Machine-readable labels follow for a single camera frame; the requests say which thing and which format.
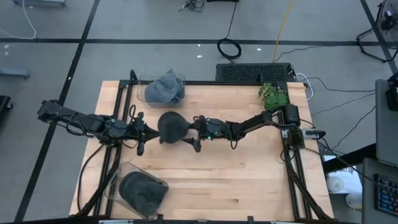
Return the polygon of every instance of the wooden tabletop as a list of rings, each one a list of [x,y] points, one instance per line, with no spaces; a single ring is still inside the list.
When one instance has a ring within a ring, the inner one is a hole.
[[[103,82],[96,114],[113,113],[118,85],[119,82]],[[300,117],[311,121],[302,83],[288,83],[288,88],[290,102],[298,106]],[[134,87],[131,104],[137,106],[137,112],[144,112],[144,121],[153,129],[157,129],[159,117],[170,110],[180,113],[188,122],[193,122],[193,117],[198,115],[242,122],[264,110],[258,98],[258,89],[258,86],[187,85],[183,108],[155,109],[137,99],[137,88]],[[302,122],[301,128],[311,128],[311,125]],[[126,144],[133,146],[135,141],[126,141]],[[318,151],[314,140],[306,140],[305,145]],[[98,147],[98,140],[89,139],[83,162]],[[268,126],[246,135],[235,150],[231,149],[229,141],[223,139],[202,141],[200,153],[184,142],[159,144],[154,139],[146,143],[141,157],[137,156],[136,149],[123,147],[121,163],[131,162],[169,184],[169,192],[159,209],[165,219],[247,220],[247,216],[253,216],[256,221],[292,221],[287,173],[279,157],[281,150],[280,131]],[[98,186],[104,152],[103,149],[98,153],[85,169],[81,185],[82,205]],[[308,191],[325,213],[332,217],[319,155],[301,150],[301,156]],[[298,189],[296,192],[300,215],[305,217],[300,192]],[[75,192],[70,213],[76,212]],[[111,218],[140,217],[113,203]]]

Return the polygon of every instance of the yellow cable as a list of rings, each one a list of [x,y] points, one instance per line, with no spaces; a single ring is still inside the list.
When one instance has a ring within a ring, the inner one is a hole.
[[[292,9],[293,1],[294,1],[294,0],[290,0],[289,8],[288,8],[287,11],[286,11],[286,15],[285,15],[285,17],[284,17],[284,20],[282,21],[282,25],[280,25],[279,33],[278,33],[278,38],[276,39],[275,51],[274,51],[274,58],[272,58],[272,63],[275,63],[276,53],[278,52],[279,38],[280,38],[280,35],[282,34],[282,29],[284,28],[284,25],[285,25],[285,22],[286,22],[286,19],[287,19],[287,15],[289,15],[290,10]]]

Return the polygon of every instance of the gray beanie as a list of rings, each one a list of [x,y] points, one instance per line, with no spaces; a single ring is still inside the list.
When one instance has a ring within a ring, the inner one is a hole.
[[[148,103],[179,103],[185,96],[183,81],[170,69],[145,89]]]

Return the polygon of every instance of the green plant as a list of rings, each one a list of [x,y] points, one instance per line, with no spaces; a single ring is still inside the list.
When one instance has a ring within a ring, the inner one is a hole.
[[[287,92],[283,89],[278,89],[271,83],[265,83],[260,87],[259,98],[260,97],[262,97],[266,110],[287,104]]]

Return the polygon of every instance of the concrete floor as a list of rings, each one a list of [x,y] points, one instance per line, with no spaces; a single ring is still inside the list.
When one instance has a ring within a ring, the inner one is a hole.
[[[89,39],[201,39],[223,38],[234,4],[208,3],[203,13],[177,12],[184,0],[101,0]],[[94,0],[68,0],[67,7],[34,4],[27,8],[40,39],[80,39]],[[377,0],[367,0],[376,16]],[[276,40],[289,0],[241,1],[230,39]],[[0,2],[0,28],[19,36],[30,36],[22,8],[11,1]],[[294,3],[282,40],[353,41],[370,28],[360,0],[301,0]],[[0,77],[0,95],[9,95],[14,109],[0,130],[0,222],[14,220],[35,165],[48,125],[36,120],[42,100],[57,99],[78,47],[75,43],[18,43],[2,39],[0,67],[26,69],[28,80]],[[377,42],[374,34],[367,41]],[[306,45],[279,46],[279,53]],[[242,45],[238,63],[270,62],[273,45]],[[366,47],[384,57],[380,46]],[[374,81],[392,75],[388,63],[362,54],[358,46],[318,47],[284,55],[279,62],[290,62],[296,72],[320,77],[330,88],[373,89]],[[84,113],[95,110],[103,80],[127,79],[130,69],[137,75],[160,74],[173,68],[187,80],[214,80],[217,63],[228,63],[215,44],[85,44],[65,106]],[[365,95],[327,91],[312,80],[315,96],[312,113]],[[315,125],[327,132],[331,146],[337,144],[374,106],[370,96],[350,105],[313,117]],[[369,115],[338,147],[350,152],[375,141],[375,114]],[[78,178],[85,138],[57,128],[40,173],[24,220],[67,217]],[[361,214],[350,210],[341,196],[332,196],[335,215],[343,221],[360,222]]]

